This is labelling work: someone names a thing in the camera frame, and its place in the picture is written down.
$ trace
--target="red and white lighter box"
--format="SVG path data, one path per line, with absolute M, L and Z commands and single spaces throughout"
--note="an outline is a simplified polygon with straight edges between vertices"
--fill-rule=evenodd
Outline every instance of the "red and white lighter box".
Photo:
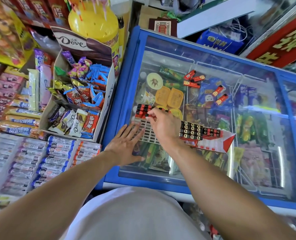
M 194 146 L 200 149 L 227 153 L 233 140 L 235 133 L 229 131 L 220 130 L 220 137 L 202 137 L 202 141 L 181 138 L 186 144 Z

